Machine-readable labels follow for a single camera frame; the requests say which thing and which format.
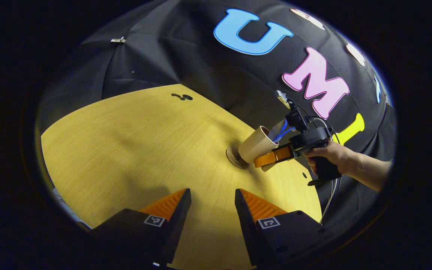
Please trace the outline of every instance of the hand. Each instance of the hand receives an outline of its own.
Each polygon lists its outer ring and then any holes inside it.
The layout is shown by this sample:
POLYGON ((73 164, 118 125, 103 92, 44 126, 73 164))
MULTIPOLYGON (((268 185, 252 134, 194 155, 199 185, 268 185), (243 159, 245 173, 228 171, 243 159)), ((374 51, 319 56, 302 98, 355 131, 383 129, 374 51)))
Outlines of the hand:
POLYGON ((337 170, 341 175, 348 174, 350 169, 354 166, 355 152, 351 149, 344 147, 332 140, 328 141, 326 147, 313 148, 303 155, 307 159, 307 163, 311 166, 311 171, 317 174, 316 162, 311 157, 325 157, 337 166, 337 170))

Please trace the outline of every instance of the beige cup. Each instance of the beige cup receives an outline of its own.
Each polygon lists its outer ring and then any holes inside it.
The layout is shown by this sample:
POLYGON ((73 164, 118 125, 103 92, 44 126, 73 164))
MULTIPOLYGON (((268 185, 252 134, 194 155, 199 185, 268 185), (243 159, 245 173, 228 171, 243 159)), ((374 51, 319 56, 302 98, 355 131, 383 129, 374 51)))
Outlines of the beige cup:
POLYGON ((263 126, 259 126, 247 139, 240 144, 238 152, 240 156, 249 164, 254 164, 254 160, 262 155, 271 152, 272 149, 278 146, 272 142, 268 135, 269 130, 263 126))

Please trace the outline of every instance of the forearm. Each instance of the forearm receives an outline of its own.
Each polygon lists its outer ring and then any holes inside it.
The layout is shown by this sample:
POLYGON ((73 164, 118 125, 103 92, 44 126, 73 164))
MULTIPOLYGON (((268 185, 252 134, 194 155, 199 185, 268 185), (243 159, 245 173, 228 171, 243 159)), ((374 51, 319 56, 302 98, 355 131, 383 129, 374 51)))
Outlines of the forearm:
POLYGON ((354 152, 346 174, 369 188, 380 191, 389 175, 391 165, 391 161, 380 161, 365 154, 354 152))

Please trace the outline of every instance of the pink letter m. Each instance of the pink letter m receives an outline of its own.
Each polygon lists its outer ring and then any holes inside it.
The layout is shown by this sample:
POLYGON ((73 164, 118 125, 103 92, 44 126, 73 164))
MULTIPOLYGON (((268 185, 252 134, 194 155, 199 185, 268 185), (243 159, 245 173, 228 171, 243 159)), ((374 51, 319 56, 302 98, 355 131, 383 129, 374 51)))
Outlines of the pink letter m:
POLYGON ((283 81, 292 89, 301 91, 303 80, 309 76, 304 97, 310 99, 325 93, 312 102, 312 107, 319 116, 328 119, 329 112, 344 95, 350 93, 350 88, 341 77, 326 81, 326 59, 311 47, 307 47, 306 51, 304 62, 293 73, 284 73, 283 81))

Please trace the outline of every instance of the wood grain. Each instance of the wood grain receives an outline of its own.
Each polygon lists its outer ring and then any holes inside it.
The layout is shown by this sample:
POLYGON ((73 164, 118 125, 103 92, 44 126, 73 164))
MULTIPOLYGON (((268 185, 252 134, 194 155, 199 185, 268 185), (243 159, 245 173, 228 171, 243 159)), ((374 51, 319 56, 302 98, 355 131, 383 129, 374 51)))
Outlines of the wood grain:
POLYGON ((285 161, 263 172, 226 158, 253 128, 181 84, 104 99, 74 111, 41 136, 49 174, 92 228, 123 208, 139 210, 190 188, 192 205, 171 267, 252 268, 234 205, 244 188, 287 212, 321 218, 305 167, 285 161), (193 97, 180 100, 172 93, 193 97))

